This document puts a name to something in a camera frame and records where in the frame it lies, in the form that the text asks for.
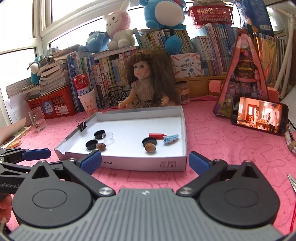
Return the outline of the person's left hand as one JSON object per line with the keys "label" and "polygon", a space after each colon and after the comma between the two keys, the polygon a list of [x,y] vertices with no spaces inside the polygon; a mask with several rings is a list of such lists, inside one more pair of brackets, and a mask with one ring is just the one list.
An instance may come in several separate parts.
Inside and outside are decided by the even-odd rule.
{"label": "person's left hand", "polygon": [[0,202],[0,220],[1,223],[7,223],[11,218],[12,211],[12,197],[8,194],[1,202]]}

